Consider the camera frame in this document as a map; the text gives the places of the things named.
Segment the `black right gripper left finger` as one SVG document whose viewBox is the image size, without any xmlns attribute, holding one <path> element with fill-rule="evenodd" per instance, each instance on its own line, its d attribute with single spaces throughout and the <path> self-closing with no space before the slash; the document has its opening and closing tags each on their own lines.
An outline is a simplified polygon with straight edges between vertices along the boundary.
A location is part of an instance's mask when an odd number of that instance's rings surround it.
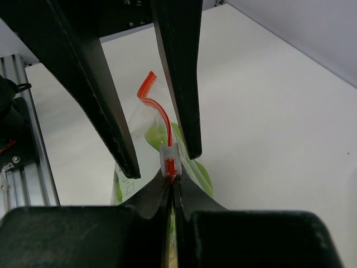
<svg viewBox="0 0 357 268">
<path fill-rule="evenodd" d="M 1 266 L 167 267 L 170 202 L 157 174 L 118 206 L 16 208 L 1 220 Z"/>
</svg>

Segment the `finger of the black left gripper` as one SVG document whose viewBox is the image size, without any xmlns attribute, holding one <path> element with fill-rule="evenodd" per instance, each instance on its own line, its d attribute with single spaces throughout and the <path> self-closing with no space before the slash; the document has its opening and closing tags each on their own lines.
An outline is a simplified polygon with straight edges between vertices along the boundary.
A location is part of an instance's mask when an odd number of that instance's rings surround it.
<svg viewBox="0 0 357 268">
<path fill-rule="evenodd" d="M 1 19 L 77 101 L 128 178 L 140 178 L 131 134 L 100 42 L 113 1 L 2 1 Z"/>
<path fill-rule="evenodd" d="M 189 158 L 202 154 L 197 61 L 201 1 L 151 1 L 158 51 Z"/>
</svg>

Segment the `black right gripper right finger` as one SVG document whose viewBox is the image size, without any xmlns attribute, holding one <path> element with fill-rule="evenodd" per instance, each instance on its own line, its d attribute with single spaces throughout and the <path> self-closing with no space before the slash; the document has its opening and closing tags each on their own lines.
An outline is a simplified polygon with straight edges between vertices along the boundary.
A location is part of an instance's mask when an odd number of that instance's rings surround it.
<svg viewBox="0 0 357 268">
<path fill-rule="evenodd" d="M 342 267 L 323 221 L 288 210 L 228 210 L 188 176 L 173 184 L 179 267 Z"/>
</svg>

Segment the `clear zip bag orange seal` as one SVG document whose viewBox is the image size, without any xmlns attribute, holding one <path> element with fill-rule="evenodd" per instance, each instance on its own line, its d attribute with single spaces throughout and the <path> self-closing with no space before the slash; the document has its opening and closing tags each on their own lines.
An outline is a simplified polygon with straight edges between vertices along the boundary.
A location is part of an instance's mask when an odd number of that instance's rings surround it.
<svg viewBox="0 0 357 268">
<path fill-rule="evenodd" d="M 198 267 L 194 218 L 214 189 L 206 168 L 189 158 L 168 91 L 149 72 L 129 122 L 140 179 L 114 170 L 112 203 L 118 267 Z"/>
</svg>

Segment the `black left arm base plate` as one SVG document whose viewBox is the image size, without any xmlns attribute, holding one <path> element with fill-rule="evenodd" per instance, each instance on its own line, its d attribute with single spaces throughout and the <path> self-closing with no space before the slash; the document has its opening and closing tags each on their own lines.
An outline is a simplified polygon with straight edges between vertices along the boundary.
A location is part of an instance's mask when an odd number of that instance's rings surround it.
<svg viewBox="0 0 357 268">
<path fill-rule="evenodd" d="M 12 164 L 11 171 L 22 169 L 38 160 L 28 105 L 16 94 L 31 84 L 17 85 L 1 77 L 1 167 Z"/>
</svg>

